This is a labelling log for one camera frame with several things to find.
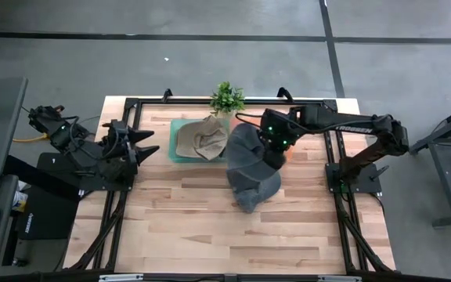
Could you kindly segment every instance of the hat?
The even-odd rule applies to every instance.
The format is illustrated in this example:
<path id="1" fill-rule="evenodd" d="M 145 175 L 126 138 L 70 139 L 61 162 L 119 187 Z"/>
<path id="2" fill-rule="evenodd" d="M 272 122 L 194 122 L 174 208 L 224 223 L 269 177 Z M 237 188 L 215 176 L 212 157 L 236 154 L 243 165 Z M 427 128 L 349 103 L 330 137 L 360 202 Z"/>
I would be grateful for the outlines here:
<path id="1" fill-rule="evenodd" d="M 281 187 L 280 172 L 262 159 L 264 145 L 253 125 L 237 125 L 227 141 L 227 180 L 236 202 L 252 213 L 257 204 L 272 197 Z"/>
<path id="2" fill-rule="evenodd" d="M 176 153 L 181 157 L 213 160 L 226 148 L 227 130 L 210 115 L 203 121 L 183 125 L 177 132 Z"/>

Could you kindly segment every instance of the dark gray cloth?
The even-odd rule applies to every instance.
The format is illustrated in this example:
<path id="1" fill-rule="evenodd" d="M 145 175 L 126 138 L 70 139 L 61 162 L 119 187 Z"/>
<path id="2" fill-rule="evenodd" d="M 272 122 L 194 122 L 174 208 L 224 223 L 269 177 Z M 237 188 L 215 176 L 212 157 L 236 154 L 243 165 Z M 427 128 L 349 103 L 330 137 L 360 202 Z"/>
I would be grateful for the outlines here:
<path id="1" fill-rule="evenodd" d="M 257 129 L 246 123 L 237 125 L 225 146 L 226 174 L 236 202 L 247 213 L 281 187 L 280 173 L 262 160 L 263 154 Z"/>

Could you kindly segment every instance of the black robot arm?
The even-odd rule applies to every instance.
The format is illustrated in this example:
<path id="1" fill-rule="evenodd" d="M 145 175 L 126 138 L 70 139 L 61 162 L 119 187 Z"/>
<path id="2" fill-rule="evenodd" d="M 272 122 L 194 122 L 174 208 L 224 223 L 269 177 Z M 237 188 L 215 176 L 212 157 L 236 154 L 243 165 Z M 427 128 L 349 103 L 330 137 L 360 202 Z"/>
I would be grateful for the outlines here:
<path id="1" fill-rule="evenodd" d="M 288 114 L 266 109 L 261 119 L 259 136 L 265 144 L 266 163 L 281 168 L 283 152 L 305 134 L 319 134 L 329 130 L 368 134 L 377 141 L 354 157 L 339 161 L 340 179 L 352 183 L 362 168 L 383 156 L 400 156 L 408 151 L 406 128 L 391 115 L 364 116 L 339 114 L 319 105 L 292 107 Z"/>
<path id="2" fill-rule="evenodd" d="M 159 149 L 137 147 L 138 141 L 154 132 L 133 130 L 118 120 L 103 125 L 109 132 L 100 142 L 89 141 L 91 133 L 78 124 L 79 117 L 63 117 L 62 110 L 62 106 L 31 109 L 29 124 L 45 133 L 52 146 L 74 164 L 81 190 L 129 189 L 140 163 Z"/>

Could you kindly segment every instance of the wooden tabletop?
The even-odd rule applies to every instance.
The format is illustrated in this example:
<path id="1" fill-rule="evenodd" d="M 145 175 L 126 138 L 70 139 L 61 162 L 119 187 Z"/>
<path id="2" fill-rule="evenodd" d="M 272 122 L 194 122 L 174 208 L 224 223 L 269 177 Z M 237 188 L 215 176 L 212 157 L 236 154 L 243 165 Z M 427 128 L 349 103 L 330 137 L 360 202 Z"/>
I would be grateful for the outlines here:
<path id="1" fill-rule="evenodd" d="M 125 98 L 106 97 L 100 125 L 121 120 Z M 356 99 L 337 99 L 337 106 L 341 113 L 359 113 Z M 269 107 L 287 111 L 289 106 Z M 265 108 L 247 106 L 244 112 L 261 114 Z M 297 141 L 292 160 L 280 170 L 281 190 L 248 215 L 233 199 L 225 164 L 176 164 L 168 158 L 170 121 L 205 118 L 209 112 L 207 105 L 143 106 L 140 129 L 155 133 L 138 146 L 161 148 L 142 163 L 128 196 L 116 271 L 344 273 L 337 214 L 323 168 L 328 162 L 323 136 Z M 106 128 L 99 127 L 96 138 L 104 135 Z M 348 155 L 366 147 L 363 135 L 344 134 L 344 140 Z M 98 234 L 105 196 L 95 192 L 80 203 L 64 266 L 74 264 Z M 367 194 L 356 194 L 356 204 L 363 236 L 394 269 L 380 205 Z M 358 265 L 353 239 L 350 244 Z M 110 237 L 106 245 L 107 252 Z"/>

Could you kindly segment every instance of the gray floor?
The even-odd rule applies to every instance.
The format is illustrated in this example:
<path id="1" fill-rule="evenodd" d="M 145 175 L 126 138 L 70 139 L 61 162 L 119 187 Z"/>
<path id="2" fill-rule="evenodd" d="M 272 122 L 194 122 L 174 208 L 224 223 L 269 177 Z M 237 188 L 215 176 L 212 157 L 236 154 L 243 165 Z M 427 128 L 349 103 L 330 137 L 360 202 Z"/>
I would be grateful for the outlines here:
<path id="1" fill-rule="evenodd" d="M 327 0 L 334 35 L 451 37 L 451 0 Z M 324 35 L 316 0 L 0 0 L 0 29 L 137 34 Z M 410 142 L 451 114 L 451 45 L 338 44 L 347 97 L 364 114 L 393 114 Z M 106 95 L 206 96 L 230 80 L 248 96 L 280 86 L 335 97 L 325 43 L 114 42 L 0 39 L 0 78 L 26 76 L 25 107 L 63 104 L 83 118 Z M 94 129 L 97 121 L 86 123 Z M 35 136 L 22 115 L 16 136 Z M 14 144 L 35 164 L 46 143 Z M 428 152 L 388 157 L 381 176 L 392 250 L 404 273 L 451 278 L 449 215 Z"/>

